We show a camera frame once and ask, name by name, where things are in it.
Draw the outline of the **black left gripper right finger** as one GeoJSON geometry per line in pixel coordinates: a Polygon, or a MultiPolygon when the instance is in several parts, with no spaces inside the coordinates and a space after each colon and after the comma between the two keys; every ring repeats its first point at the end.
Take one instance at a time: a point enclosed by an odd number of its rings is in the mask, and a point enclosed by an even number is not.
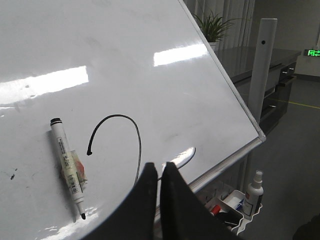
{"type": "Polygon", "coordinates": [[[160,222],[164,240],[240,240],[199,201],[173,162],[161,176],[160,222]]]}

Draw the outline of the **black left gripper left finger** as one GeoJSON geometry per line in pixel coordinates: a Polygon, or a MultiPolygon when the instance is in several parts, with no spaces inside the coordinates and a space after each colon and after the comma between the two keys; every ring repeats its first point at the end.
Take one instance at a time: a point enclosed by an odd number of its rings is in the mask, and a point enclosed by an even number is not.
{"type": "Polygon", "coordinates": [[[85,240],[152,240],[158,188],[154,163],[147,162],[129,194],[85,240]]]}

